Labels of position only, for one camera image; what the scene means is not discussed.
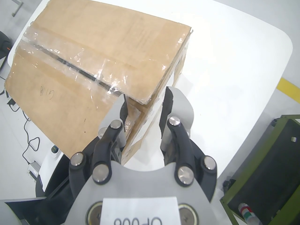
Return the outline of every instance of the screw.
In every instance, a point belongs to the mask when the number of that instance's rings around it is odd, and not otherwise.
[[[179,167],[177,174],[179,180],[184,184],[190,185],[194,180],[194,173],[192,169],[187,166]]]
[[[106,132],[107,128],[103,127],[98,131],[98,137],[101,139],[104,133]]]
[[[212,157],[210,157],[210,156],[204,157],[204,165],[209,170],[214,170],[216,168],[216,166],[217,166],[217,164],[214,161],[214,159]]]
[[[106,180],[108,174],[108,166],[106,164],[99,164],[94,168],[92,177],[96,183],[101,183]]]
[[[177,125],[180,124],[180,119],[177,118],[177,117],[175,117],[175,116],[170,117],[170,118],[169,118],[169,123],[170,123],[171,125],[173,125],[173,126],[177,126]]]
[[[194,209],[187,204],[180,204],[179,215],[182,225],[196,225],[197,224],[197,215]]]
[[[79,166],[83,161],[83,153],[78,152],[76,154],[73,154],[71,157],[71,165],[72,166]]]
[[[110,123],[110,126],[111,126],[111,128],[113,128],[113,129],[119,129],[121,125],[122,125],[122,123],[121,123],[121,121],[118,120],[118,119],[115,119],[114,121],[112,121],[112,122]]]

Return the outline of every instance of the clear plastic tape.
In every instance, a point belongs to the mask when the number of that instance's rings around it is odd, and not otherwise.
[[[24,54],[24,52],[33,55],[35,58],[38,58],[42,62],[51,66],[53,69],[56,69],[59,72],[63,73],[69,78],[71,82],[74,81],[77,84],[79,83],[80,85],[88,89],[90,98],[97,109],[101,108],[101,105],[103,105],[103,103],[112,105],[116,101],[118,97],[117,90],[112,88],[105,89],[105,87],[99,84],[99,79],[95,76],[90,76],[89,74],[76,68],[76,66],[63,61],[57,55],[48,52],[45,48],[39,45],[34,45],[32,41],[28,41],[25,37],[23,37],[18,44],[16,54],[22,57],[22,54]],[[32,63],[32,67],[40,69],[38,62]],[[14,72],[11,72],[9,78],[12,78],[13,74]],[[128,117],[125,121],[126,138],[128,138],[140,113],[141,112],[136,107],[128,103]]]
[[[183,34],[178,41],[174,42],[174,52],[179,50],[185,36]],[[101,51],[89,48],[88,42],[82,47],[77,42],[71,42],[68,38],[34,25],[27,28],[23,40],[46,54],[59,58],[67,66],[72,66],[77,71],[82,71],[92,77],[90,79],[105,87],[108,94],[124,93],[140,104],[147,104],[151,100],[151,96],[158,88],[174,57],[165,53],[162,57],[156,54],[155,56],[159,57],[158,61],[151,58],[151,52],[135,53],[133,49],[128,48],[127,50],[126,47],[123,47],[123,51],[126,49],[124,59],[116,57],[118,53],[115,52],[118,52],[118,48],[113,50],[113,56],[107,56]],[[153,48],[153,51],[160,47],[157,42],[151,44],[149,44],[149,48]]]

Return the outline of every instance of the gray floor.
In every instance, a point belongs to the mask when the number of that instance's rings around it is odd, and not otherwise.
[[[0,0],[0,31],[7,34],[13,41],[18,37],[20,31],[26,24],[27,20],[38,6],[41,0],[28,0],[28,4],[21,8],[18,14],[13,18],[11,13],[14,12],[16,4],[10,0]],[[300,26],[297,22],[299,16],[300,0],[216,0],[227,4],[236,9],[251,14],[262,19],[275,27],[286,32],[293,43],[293,54],[289,64],[284,72],[284,78],[300,86],[300,61],[298,56]],[[6,65],[1,71],[0,76],[6,78],[10,68]],[[3,90],[3,80],[0,79],[0,92]],[[34,196],[34,183],[27,176],[27,164],[22,158],[22,152],[26,148],[26,135],[23,134],[23,125],[25,118],[21,111],[12,112],[8,105],[7,99],[0,96],[0,146],[3,155],[0,158],[0,173],[4,178],[0,181],[0,199],[27,198]],[[251,133],[245,140],[244,144],[232,159],[228,167],[218,179],[217,186],[220,188],[222,182],[232,176],[237,168],[241,165],[251,149],[255,146],[268,124],[272,119],[279,117],[281,114],[299,114],[300,104],[287,97],[278,90],[275,90],[269,103],[252,129]],[[40,161],[43,156],[37,156],[35,152],[28,152],[31,160]],[[228,220],[219,199],[223,196],[221,190],[217,189],[212,201],[212,207],[215,211],[220,224],[231,224]]]

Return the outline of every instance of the black cable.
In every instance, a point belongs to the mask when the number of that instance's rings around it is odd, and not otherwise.
[[[19,109],[20,109],[20,107],[18,107],[18,109],[17,110],[14,110],[14,109],[12,109],[12,107],[11,106],[9,106],[10,108],[11,108],[11,110],[13,111],[13,112],[17,112]]]
[[[28,122],[28,121],[31,121],[29,118],[27,118],[26,117],[26,115],[25,115],[25,113],[23,112],[23,115],[24,115],[24,117],[26,118],[26,122],[25,122],[25,124],[24,124],[24,131],[26,132],[26,135],[27,135],[27,148],[26,148],[26,150],[23,152],[23,154],[22,154],[22,157],[25,159],[25,161],[27,162],[27,164],[29,165],[30,164],[30,162],[29,161],[27,161],[27,159],[24,157],[24,154],[25,154],[25,152],[29,149],[29,146],[32,148],[32,150],[34,151],[34,152],[36,152],[36,151],[38,151],[38,149],[39,149],[39,147],[40,147],[40,142],[41,142],[41,140],[40,140],[40,138],[37,136],[37,137],[35,137],[35,138],[33,138],[33,139],[31,139],[31,140],[29,140],[29,135],[28,135],[28,132],[27,132],[27,130],[25,129],[25,126],[26,126],[26,123]],[[38,144],[37,144],[37,149],[34,149],[33,148],[33,146],[30,144],[33,140],[35,140],[35,139],[38,139]]]

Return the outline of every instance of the white table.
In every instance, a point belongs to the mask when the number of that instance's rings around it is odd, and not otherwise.
[[[37,7],[26,28],[45,8]],[[218,176],[256,123],[282,76],[292,43],[281,30],[212,0],[94,0],[192,26],[185,65],[177,87],[191,102],[191,139],[211,155]],[[137,170],[163,166],[159,116],[142,148],[126,164]]]

